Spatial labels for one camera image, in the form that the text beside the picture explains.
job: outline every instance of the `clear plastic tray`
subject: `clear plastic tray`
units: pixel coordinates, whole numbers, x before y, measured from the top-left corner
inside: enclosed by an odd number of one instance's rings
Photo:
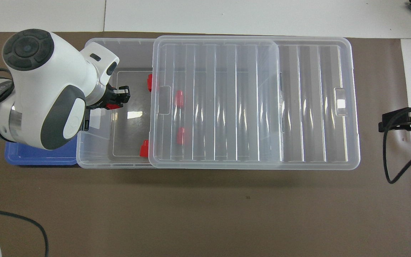
[[[350,170],[359,164],[346,39],[92,41],[120,57],[112,85],[130,86],[132,97],[123,109],[102,111],[99,129],[79,133],[82,167]],[[149,130],[150,162],[139,156]]]

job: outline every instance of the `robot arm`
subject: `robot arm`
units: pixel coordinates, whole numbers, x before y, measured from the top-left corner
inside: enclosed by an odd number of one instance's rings
[[[39,29],[21,31],[3,48],[13,81],[0,78],[0,138],[38,148],[58,148],[80,130],[85,109],[115,109],[129,88],[112,88],[119,58],[91,43],[77,51]]]

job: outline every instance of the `white table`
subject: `white table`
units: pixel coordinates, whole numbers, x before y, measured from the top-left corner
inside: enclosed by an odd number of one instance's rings
[[[408,0],[0,0],[0,31],[158,31],[402,39],[411,106]]]

